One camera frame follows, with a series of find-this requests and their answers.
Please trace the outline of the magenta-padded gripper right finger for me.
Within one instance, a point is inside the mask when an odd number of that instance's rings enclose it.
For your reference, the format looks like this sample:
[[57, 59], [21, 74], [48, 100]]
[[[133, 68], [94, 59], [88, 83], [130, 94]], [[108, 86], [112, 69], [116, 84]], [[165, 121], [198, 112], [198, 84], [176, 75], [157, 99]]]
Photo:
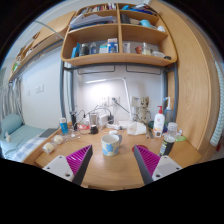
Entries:
[[133, 153], [145, 185], [182, 169], [169, 156], [158, 156], [141, 145], [135, 145]]

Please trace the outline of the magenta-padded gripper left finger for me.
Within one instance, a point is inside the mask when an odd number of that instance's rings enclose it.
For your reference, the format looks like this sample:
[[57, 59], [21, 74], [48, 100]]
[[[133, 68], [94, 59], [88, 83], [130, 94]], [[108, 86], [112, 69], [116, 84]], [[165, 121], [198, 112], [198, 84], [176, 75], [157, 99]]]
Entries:
[[92, 155], [92, 146], [88, 145], [68, 156], [57, 156], [44, 167], [44, 170], [76, 185], [81, 185]]

